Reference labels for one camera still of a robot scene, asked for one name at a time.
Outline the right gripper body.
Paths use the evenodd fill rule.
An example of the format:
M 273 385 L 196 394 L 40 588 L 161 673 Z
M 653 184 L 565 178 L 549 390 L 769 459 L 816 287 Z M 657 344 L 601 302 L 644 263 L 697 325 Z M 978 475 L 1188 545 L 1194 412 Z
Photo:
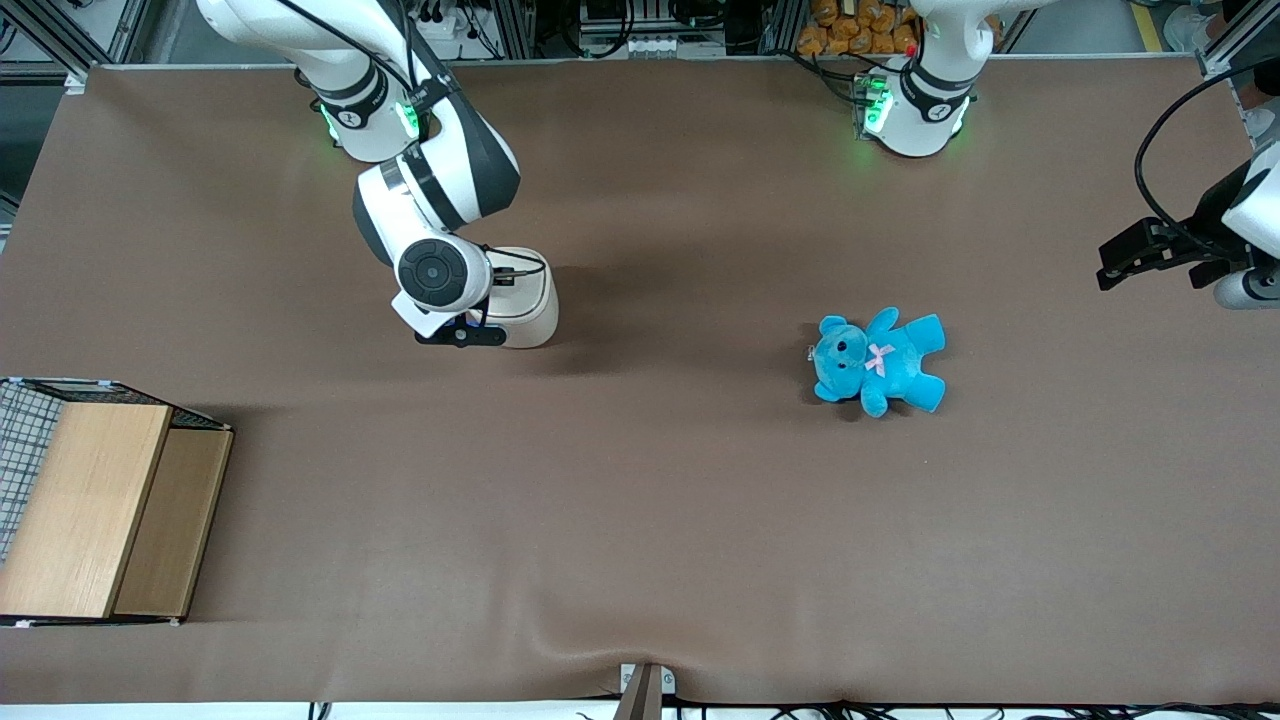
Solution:
M 402 290 L 393 297 L 390 306 L 413 331 L 413 337 L 420 345 L 456 348 L 500 347 L 508 341 L 503 325 L 489 323 L 488 295 L 471 307 L 452 313 L 426 310 Z

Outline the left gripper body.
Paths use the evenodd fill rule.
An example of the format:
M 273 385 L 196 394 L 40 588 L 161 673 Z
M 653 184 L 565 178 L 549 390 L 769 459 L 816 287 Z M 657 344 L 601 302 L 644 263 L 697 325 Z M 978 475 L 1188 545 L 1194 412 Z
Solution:
M 1271 140 L 1206 190 L 1190 215 L 1192 233 L 1229 258 L 1247 251 L 1279 259 L 1279 143 Z

